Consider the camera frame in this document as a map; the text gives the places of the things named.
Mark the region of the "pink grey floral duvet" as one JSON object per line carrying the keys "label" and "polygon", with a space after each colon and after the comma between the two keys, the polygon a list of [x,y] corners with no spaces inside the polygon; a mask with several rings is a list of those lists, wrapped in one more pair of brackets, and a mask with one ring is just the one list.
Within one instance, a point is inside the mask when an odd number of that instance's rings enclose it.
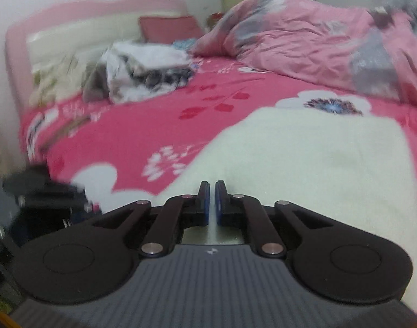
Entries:
{"label": "pink grey floral duvet", "polygon": [[417,0],[384,0],[375,8],[244,0],[192,51],[417,106]]}

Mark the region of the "cream fleece sweater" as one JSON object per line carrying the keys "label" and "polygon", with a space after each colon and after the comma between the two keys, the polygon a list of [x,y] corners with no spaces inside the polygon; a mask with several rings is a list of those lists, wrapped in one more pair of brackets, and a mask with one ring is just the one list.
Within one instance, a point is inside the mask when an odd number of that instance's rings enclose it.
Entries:
{"label": "cream fleece sweater", "polygon": [[399,244],[414,265],[403,300],[417,312],[417,139],[394,119],[258,109],[211,141],[154,202],[218,180],[262,204],[290,201]]}

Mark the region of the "red snack bag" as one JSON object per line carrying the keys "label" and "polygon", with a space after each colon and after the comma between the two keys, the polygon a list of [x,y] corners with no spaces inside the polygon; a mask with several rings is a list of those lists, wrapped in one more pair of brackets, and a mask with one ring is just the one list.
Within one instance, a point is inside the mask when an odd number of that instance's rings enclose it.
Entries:
{"label": "red snack bag", "polygon": [[214,26],[223,18],[224,13],[222,12],[216,12],[211,15],[209,15],[206,19],[207,27],[212,30]]}

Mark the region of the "pile of white clothes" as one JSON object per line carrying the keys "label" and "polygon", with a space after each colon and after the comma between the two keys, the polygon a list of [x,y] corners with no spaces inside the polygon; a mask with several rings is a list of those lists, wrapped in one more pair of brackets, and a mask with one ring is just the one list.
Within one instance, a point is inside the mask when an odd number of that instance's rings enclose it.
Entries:
{"label": "pile of white clothes", "polygon": [[116,42],[85,70],[83,101],[126,104],[166,95],[189,84],[192,58],[172,45]]}

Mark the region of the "dark red cushion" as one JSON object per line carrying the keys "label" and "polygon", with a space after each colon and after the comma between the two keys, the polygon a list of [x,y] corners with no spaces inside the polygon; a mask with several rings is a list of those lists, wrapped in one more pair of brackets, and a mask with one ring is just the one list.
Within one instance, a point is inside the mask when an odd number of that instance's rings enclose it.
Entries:
{"label": "dark red cushion", "polygon": [[180,17],[139,17],[140,29],[150,43],[171,45],[176,41],[199,39],[204,35],[193,16]]}

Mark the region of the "pink white bed headboard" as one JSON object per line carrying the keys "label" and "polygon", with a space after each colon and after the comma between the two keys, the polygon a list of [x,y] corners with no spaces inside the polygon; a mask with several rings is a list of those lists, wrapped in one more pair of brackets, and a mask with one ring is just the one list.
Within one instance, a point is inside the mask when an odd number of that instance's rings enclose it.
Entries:
{"label": "pink white bed headboard", "polygon": [[141,16],[188,14],[183,0],[85,0],[55,4],[9,27],[5,60],[19,114],[28,108],[33,71],[61,56],[140,39]]}

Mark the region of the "pink floral bed blanket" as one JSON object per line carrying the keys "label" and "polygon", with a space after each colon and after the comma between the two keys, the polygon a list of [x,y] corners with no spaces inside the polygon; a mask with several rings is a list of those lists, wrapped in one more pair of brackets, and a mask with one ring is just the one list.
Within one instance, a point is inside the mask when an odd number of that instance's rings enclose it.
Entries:
{"label": "pink floral bed blanket", "polygon": [[22,148],[53,179],[73,181],[102,210],[157,195],[218,133],[262,107],[319,110],[334,121],[378,116],[401,126],[417,172],[417,107],[329,90],[248,68],[228,58],[198,58],[187,87],[114,105],[74,96],[22,117]]}

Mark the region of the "light blue garment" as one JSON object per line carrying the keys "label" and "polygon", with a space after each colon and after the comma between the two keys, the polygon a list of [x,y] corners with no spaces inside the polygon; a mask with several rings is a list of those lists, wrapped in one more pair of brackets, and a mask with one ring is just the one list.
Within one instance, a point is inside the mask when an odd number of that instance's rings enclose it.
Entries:
{"label": "light blue garment", "polygon": [[172,43],[172,46],[178,50],[191,50],[194,45],[196,44],[197,39],[184,39],[184,40],[176,40]]}

